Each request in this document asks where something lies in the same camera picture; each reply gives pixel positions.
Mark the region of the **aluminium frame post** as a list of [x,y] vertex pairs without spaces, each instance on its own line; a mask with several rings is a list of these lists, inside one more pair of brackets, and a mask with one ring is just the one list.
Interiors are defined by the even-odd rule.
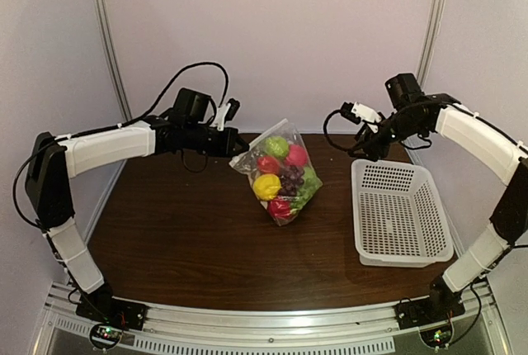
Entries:
[[436,40],[441,28],[441,20],[445,10],[446,0],[431,0],[425,39],[417,67],[417,81],[423,87],[431,67]]
[[94,0],[94,7],[106,64],[111,77],[111,83],[115,92],[117,104],[120,108],[122,118],[125,121],[128,121],[132,118],[132,114],[117,61],[116,48],[111,34],[111,24],[106,7],[106,0]]

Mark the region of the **purple fake grapes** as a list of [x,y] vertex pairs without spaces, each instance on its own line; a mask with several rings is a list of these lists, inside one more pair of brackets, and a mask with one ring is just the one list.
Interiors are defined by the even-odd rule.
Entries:
[[304,185],[304,168],[285,166],[279,174],[281,189],[279,196],[296,196],[297,191]]

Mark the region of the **green fake apple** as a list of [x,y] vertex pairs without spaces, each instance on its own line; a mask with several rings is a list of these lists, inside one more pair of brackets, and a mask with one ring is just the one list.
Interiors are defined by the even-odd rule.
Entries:
[[276,159],[284,160],[290,151],[290,144],[282,136],[270,136],[264,141],[264,151]]

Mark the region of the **yellow fake lemon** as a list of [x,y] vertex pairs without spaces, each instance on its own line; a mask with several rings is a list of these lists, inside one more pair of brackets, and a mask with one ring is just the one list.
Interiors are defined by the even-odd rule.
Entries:
[[262,174],[252,185],[253,192],[261,201],[274,199],[281,189],[281,180],[273,173]]

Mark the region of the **right aluminium frame post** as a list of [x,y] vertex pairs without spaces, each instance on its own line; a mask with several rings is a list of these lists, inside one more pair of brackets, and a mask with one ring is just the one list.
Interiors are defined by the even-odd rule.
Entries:
[[441,28],[441,20],[445,10],[446,0],[431,0],[425,39],[417,67],[417,81],[423,87],[431,67],[436,40]]

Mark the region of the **pink fake peach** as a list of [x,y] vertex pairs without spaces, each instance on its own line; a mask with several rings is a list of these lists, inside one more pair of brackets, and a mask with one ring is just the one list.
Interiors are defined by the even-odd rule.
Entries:
[[309,155],[306,149],[299,144],[291,144],[285,157],[285,165],[303,167],[308,163]]

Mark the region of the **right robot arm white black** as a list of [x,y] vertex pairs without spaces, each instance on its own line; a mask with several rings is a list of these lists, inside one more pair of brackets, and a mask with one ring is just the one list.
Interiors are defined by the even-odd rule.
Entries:
[[359,102],[352,105],[351,119],[361,129],[350,156],[378,161],[392,143],[437,133],[472,154],[506,187],[484,232],[430,285],[427,311],[444,318],[461,292],[508,255],[527,231],[527,148],[452,96],[425,94],[411,73],[389,79],[385,88],[395,110],[389,116]]

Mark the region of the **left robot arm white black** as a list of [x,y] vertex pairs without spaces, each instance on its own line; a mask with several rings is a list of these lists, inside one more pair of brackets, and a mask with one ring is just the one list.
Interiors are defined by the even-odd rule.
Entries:
[[173,106],[159,116],[118,124],[84,135],[37,137],[28,163],[26,195],[36,225],[49,240],[79,291],[93,305],[112,298],[111,289],[78,232],[70,181],[111,163],[165,153],[196,151],[233,158],[249,149],[238,129],[227,126],[240,107],[229,99],[216,106],[211,96],[182,88]]

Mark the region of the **left aluminium frame post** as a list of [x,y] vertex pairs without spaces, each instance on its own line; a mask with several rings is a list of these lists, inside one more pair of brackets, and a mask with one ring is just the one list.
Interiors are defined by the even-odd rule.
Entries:
[[122,118],[125,121],[128,121],[132,118],[132,114],[117,61],[116,48],[111,34],[111,24],[106,7],[106,0],[94,0],[94,7],[106,64],[111,77],[111,83],[115,92],[117,104],[120,108]]

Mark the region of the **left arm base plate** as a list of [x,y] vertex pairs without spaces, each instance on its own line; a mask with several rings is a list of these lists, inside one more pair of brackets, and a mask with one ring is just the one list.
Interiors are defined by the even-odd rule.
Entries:
[[85,319],[109,324],[125,330],[142,330],[148,307],[143,303],[119,300],[82,298],[75,314]]

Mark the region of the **aluminium front rail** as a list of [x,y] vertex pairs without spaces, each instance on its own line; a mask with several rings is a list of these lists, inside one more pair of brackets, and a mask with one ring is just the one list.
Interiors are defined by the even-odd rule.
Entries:
[[463,315],[403,329],[409,300],[328,310],[227,311],[148,303],[140,331],[110,354],[510,354],[491,289],[463,294]]

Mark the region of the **clear zip top bag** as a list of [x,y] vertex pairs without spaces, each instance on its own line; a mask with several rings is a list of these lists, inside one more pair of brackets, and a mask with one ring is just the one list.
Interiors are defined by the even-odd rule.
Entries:
[[288,225],[314,198],[323,182],[295,125],[283,119],[231,159],[246,176],[260,205],[278,226]]

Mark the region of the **white perforated plastic basket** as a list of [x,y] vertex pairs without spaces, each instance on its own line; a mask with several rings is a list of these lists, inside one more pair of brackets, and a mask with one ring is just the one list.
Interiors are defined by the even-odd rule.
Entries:
[[427,267],[455,252],[429,171],[394,161],[351,163],[356,251],[368,267]]

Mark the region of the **red fake apple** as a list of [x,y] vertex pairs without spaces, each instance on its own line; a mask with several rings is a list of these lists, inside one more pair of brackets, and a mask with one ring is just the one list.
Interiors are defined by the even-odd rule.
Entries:
[[257,159],[257,169],[260,173],[278,175],[281,170],[281,162],[273,156],[263,155]]

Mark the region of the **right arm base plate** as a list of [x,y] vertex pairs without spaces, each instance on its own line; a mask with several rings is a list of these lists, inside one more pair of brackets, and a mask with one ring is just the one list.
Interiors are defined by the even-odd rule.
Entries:
[[410,329],[440,323],[447,321],[450,317],[463,315],[465,307],[457,300],[452,305],[436,306],[429,296],[414,300],[404,297],[394,306],[394,312],[399,328]]

